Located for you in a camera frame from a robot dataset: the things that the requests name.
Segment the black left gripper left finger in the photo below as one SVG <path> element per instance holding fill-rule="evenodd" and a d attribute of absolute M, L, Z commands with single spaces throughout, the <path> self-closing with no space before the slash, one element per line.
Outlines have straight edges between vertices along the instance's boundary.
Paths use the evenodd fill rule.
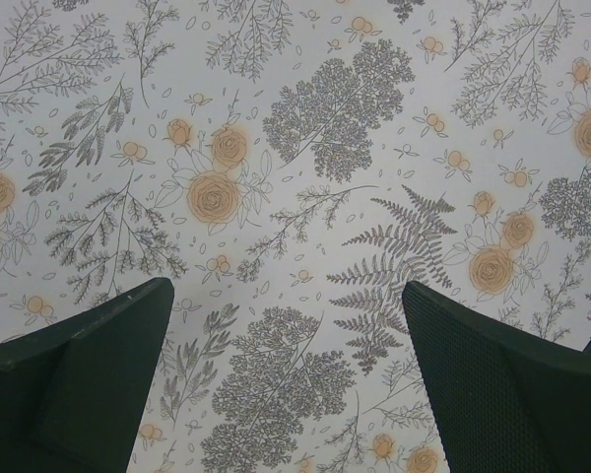
<path fill-rule="evenodd" d="M 126 471 L 174 299 L 154 278 L 0 344 L 0 472 Z"/>

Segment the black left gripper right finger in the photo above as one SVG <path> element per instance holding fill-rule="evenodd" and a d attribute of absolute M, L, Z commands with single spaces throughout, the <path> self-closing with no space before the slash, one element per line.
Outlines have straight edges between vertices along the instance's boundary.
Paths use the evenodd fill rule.
<path fill-rule="evenodd" d="M 577 351 L 417 281 L 402 303 L 452 472 L 591 472 L 591 340 Z"/>

